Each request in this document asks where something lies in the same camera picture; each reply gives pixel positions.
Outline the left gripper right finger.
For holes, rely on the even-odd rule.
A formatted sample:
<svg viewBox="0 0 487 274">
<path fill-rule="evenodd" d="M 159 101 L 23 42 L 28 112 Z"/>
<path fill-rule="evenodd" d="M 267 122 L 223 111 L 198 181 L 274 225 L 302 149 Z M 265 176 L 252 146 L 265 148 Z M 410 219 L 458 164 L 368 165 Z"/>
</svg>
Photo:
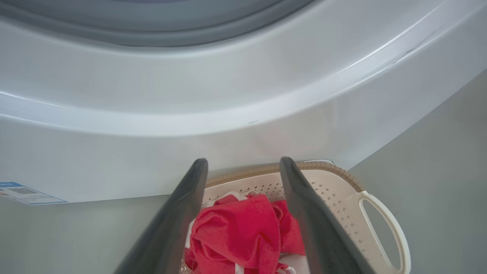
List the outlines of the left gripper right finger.
<svg viewBox="0 0 487 274">
<path fill-rule="evenodd" d="M 310 272 L 373 274 L 374 269 L 292 158 L 281 158 L 280 175 L 289 211 L 299 222 Z"/>
</svg>

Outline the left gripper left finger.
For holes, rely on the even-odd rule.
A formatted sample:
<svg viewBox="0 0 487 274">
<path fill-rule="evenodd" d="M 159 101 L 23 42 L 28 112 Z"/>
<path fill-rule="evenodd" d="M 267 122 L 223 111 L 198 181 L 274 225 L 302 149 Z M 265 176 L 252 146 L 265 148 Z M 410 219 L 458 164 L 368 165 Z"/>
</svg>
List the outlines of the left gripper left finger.
<svg viewBox="0 0 487 274">
<path fill-rule="evenodd" d="M 208 161 L 199 158 L 116 269 L 117 274 L 177 274 L 191 221 L 199 214 Z"/>
</svg>

